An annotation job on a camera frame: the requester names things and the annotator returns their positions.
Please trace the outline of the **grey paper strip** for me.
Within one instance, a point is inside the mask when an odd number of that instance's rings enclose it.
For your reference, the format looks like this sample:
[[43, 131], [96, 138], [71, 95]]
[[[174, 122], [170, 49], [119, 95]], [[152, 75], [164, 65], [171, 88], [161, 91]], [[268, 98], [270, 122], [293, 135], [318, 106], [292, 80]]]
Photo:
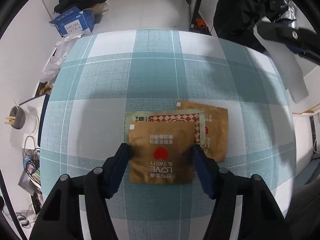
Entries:
[[309, 96], [303, 72], [293, 53], [283, 43], [263, 39], [258, 34], [259, 25], [255, 25], [253, 32], [258, 41], [266, 48], [276, 69], [283, 81], [284, 87], [289, 90], [294, 103], [299, 103]]

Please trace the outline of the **brown snack packet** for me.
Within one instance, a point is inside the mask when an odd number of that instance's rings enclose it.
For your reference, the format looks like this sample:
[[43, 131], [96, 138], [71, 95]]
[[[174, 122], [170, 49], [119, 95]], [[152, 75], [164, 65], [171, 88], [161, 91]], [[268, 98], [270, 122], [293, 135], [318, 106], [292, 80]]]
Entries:
[[204, 111], [205, 141], [201, 147], [207, 157], [216, 162], [224, 161], [228, 142], [228, 109], [190, 101], [178, 101], [176, 109]]
[[133, 122], [129, 127], [130, 181], [183, 185], [193, 179], [193, 122]]

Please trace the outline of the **brown snack packet front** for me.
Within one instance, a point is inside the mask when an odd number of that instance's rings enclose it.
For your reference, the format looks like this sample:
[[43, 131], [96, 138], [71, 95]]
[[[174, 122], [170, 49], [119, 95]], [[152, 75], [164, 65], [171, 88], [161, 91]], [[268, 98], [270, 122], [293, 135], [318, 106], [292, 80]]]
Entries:
[[133, 122], [129, 127], [130, 181], [183, 185], [193, 179], [193, 122]]

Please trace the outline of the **red patterned snack packet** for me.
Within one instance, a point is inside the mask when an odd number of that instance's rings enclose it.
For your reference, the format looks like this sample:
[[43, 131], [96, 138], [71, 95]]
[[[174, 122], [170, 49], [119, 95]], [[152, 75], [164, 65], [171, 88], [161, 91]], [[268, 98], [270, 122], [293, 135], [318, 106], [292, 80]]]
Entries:
[[195, 144], [205, 143], [205, 113], [201, 109], [180, 109], [171, 111], [135, 111], [125, 113], [124, 141], [129, 141], [132, 122], [193, 122], [195, 124]]

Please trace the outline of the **black hanging coat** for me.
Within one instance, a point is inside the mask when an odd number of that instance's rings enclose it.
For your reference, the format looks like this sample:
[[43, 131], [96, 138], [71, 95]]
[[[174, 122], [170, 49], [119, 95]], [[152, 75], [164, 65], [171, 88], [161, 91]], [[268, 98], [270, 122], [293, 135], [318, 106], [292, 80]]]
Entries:
[[284, 0], [218, 0], [213, 27], [217, 37], [264, 53], [253, 28], [264, 17], [276, 20], [283, 8]]

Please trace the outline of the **grey pen cup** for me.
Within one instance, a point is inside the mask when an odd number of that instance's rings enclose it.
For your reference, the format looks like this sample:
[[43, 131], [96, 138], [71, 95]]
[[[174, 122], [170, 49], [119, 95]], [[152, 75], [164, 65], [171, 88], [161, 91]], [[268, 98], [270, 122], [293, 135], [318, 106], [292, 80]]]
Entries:
[[5, 123], [10, 125], [12, 128], [20, 130], [25, 124], [25, 112], [24, 110], [15, 103], [12, 107], [9, 116], [5, 118]]

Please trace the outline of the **teal plaid tablecloth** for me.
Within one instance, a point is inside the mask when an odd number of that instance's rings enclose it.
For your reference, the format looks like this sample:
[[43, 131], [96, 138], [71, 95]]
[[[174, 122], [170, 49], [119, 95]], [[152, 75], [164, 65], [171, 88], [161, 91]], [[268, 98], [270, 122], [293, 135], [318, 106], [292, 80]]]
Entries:
[[146, 176], [173, 178], [167, 147], [185, 127], [220, 167], [262, 176], [284, 216], [296, 142], [287, 92], [266, 55], [217, 37], [128, 30], [80, 38], [61, 65], [43, 119], [41, 190], [83, 176], [146, 134]]

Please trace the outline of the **grey plastic bag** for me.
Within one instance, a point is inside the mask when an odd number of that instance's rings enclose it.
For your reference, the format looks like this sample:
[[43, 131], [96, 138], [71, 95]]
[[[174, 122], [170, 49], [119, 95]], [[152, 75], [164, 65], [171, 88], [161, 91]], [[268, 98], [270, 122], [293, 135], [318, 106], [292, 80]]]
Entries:
[[84, 35], [84, 32], [81, 31], [76, 34], [71, 34], [66, 37], [63, 37], [62, 40], [56, 43], [53, 53], [50, 55], [42, 73], [40, 76], [40, 82], [50, 82], [55, 79], [59, 73], [62, 63], [68, 56], [72, 47], [78, 39]]

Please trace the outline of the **blue cardboard box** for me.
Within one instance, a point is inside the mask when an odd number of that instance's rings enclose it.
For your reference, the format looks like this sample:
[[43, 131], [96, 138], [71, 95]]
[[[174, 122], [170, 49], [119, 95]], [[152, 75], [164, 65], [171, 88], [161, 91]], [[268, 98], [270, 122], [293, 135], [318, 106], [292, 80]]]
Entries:
[[95, 17], [91, 9], [80, 10], [77, 7], [72, 7], [49, 23], [56, 27], [62, 37], [65, 37], [84, 30], [92, 32], [95, 26]]

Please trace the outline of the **brown cardboard box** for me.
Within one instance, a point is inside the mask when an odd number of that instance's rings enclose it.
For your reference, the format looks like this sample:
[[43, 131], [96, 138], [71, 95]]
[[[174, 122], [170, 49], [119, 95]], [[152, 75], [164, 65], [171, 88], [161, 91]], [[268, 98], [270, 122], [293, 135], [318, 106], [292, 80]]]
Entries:
[[93, 11], [94, 16], [103, 15], [104, 13], [109, 11], [109, 6], [106, 2], [99, 3], [90, 8]]

